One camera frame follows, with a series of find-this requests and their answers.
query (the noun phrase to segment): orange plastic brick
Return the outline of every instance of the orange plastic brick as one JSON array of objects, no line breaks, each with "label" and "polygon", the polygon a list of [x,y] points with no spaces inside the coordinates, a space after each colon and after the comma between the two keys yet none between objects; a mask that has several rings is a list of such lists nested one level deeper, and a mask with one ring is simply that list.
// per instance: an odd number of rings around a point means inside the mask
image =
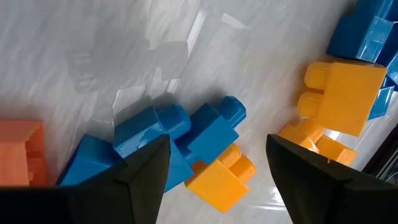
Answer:
[{"label": "orange plastic brick", "polygon": [[256,173],[253,163],[232,144],[213,163],[192,166],[194,176],[185,186],[221,213],[231,209],[249,189],[245,183]]},{"label": "orange plastic brick", "polygon": [[351,165],[357,155],[356,151],[328,137],[322,137],[318,141],[317,146],[319,154],[346,166]]},{"label": "orange plastic brick", "polygon": [[319,153],[315,143],[323,136],[323,127],[314,119],[303,119],[297,126],[286,125],[278,135],[292,143]]},{"label": "orange plastic brick", "polygon": [[0,121],[0,186],[47,185],[41,121]]},{"label": "orange plastic brick", "polygon": [[315,62],[307,69],[305,84],[323,93],[305,92],[298,113],[325,128],[360,136],[386,72],[359,62]]}]

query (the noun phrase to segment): blue plastic brick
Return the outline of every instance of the blue plastic brick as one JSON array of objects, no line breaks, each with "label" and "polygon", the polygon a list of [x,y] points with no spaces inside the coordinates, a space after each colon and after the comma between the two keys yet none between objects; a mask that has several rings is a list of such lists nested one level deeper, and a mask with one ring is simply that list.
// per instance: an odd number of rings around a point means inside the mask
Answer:
[{"label": "blue plastic brick", "polygon": [[174,140],[190,128],[189,115],[180,105],[171,105],[162,110],[149,107],[115,127],[113,147],[125,158],[161,134],[168,134],[171,149],[169,177],[165,188],[168,191],[193,175],[192,169],[174,144]]},{"label": "blue plastic brick", "polygon": [[193,176],[191,167],[173,141],[170,141],[170,151],[169,176],[167,177],[165,192]]},{"label": "blue plastic brick", "polygon": [[191,130],[175,143],[188,164],[210,164],[239,137],[234,127],[245,117],[246,109],[232,96],[214,107],[204,104],[191,116]]},{"label": "blue plastic brick", "polygon": [[369,120],[386,115],[393,92],[394,84],[389,77],[386,77],[373,104],[372,110],[369,115]]},{"label": "blue plastic brick", "polygon": [[355,14],[364,16],[377,16],[388,21],[398,20],[397,0],[359,0],[356,3]]},{"label": "blue plastic brick", "polygon": [[343,16],[331,38],[327,53],[335,57],[374,63],[392,25],[392,22],[377,16]]},{"label": "blue plastic brick", "polygon": [[121,159],[113,150],[111,143],[85,134],[64,168],[57,184],[80,184],[113,166]]},{"label": "blue plastic brick", "polygon": [[387,76],[394,82],[395,91],[398,91],[398,24],[394,24],[377,63],[388,68]]}]

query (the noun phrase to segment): toy building block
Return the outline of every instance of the toy building block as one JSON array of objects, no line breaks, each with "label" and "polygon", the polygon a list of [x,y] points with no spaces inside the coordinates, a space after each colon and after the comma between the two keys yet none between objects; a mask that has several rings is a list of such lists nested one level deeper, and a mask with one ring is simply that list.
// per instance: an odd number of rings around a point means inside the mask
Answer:
[{"label": "toy building block", "polygon": [[168,134],[171,140],[176,140],[190,128],[189,115],[180,105],[162,110],[151,106],[115,127],[113,147],[125,158],[161,134]]},{"label": "toy building block", "polygon": [[371,113],[369,115],[369,120],[386,115],[393,92],[394,84],[392,84],[392,80],[387,76],[384,79],[379,90],[379,94],[377,95],[377,98],[373,104]]},{"label": "toy building block", "polygon": [[398,91],[398,24],[394,24],[390,36],[377,58],[377,63],[388,69],[387,76],[391,79],[394,90]]},{"label": "toy building block", "polygon": [[234,128],[245,117],[245,107],[233,96],[214,107],[206,103],[191,116],[191,130],[175,143],[188,164],[199,160],[211,164],[239,137]]},{"label": "toy building block", "polygon": [[287,124],[278,135],[310,151],[319,153],[316,143],[323,136],[323,127],[314,119],[305,118],[297,126]]},{"label": "toy building block", "polygon": [[221,213],[249,192],[246,182],[256,173],[253,163],[235,144],[210,165],[199,161],[192,169],[195,175],[185,181],[185,186]]},{"label": "toy building block", "polygon": [[328,129],[360,136],[387,69],[354,62],[315,62],[305,84],[323,93],[305,92],[297,109]]},{"label": "toy building block", "polygon": [[162,134],[170,136],[170,167],[165,190],[168,191],[193,175],[190,165],[174,140],[191,128],[189,115],[180,105],[164,109],[149,107],[115,127],[113,147],[122,157],[130,155]]},{"label": "toy building block", "polygon": [[359,1],[353,15],[343,16],[331,38],[328,54],[376,62],[396,16],[392,0]]},{"label": "toy building block", "polygon": [[324,136],[318,141],[317,146],[320,155],[346,166],[351,165],[357,155],[356,151]]},{"label": "toy building block", "polygon": [[0,121],[0,186],[47,185],[41,121]]},{"label": "toy building block", "polygon": [[85,134],[64,168],[57,185],[76,185],[121,161],[112,144]]}]

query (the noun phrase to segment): white table surface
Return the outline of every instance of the white table surface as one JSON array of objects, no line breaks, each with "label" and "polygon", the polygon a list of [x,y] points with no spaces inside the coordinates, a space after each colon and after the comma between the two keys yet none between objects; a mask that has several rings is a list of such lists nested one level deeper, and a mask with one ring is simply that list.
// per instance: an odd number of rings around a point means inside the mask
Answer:
[{"label": "white table surface", "polygon": [[[237,144],[257,167],[251,191],[222,215],[179,185],[158,223],[291,223],[266,136],[297,117],[305,67],[325,57],[350,2],[2,0],[0,116],[45,122],[55,182],[83,133],[112,140],[115,124],[150,104],[176,100],[191,113],[234,95],[248,111]],[[397,106],[368,124],[366,138],[336,136],[359,152],[354,168],[396,124]]]}]

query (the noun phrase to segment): yellow building block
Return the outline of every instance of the yellow building block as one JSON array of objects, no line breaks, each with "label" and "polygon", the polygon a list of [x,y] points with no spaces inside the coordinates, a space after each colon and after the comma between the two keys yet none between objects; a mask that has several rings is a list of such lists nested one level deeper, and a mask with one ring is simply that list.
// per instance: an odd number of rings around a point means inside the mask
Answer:
[{"label": "yellow building block", "polygon": [[319,154],[346,166],[351,165],[357,154],[356,151],[328,137],[322,137],[318,141],[317,146],[319,148]]},{"label": "yellow building block", "polygon": [[325,128],[360,136],[387,69],[354,62],[315,62],[305,84],[322,93],[304,93],[298,101],[301,116]]},{"label": "yellow building block", "polygon": [[249,189],[245,183],[256,173],[254,164],[232,144],[213,163],[192,166],[194,176],[185,186],[221,213],[227,212]]},{"label": "yellow building block", "polygon": [[323,127],[314,119],[305,118],[297,126],[286,125],[278,135],[292,143],[319,153],[315,143],[323,136]]}]

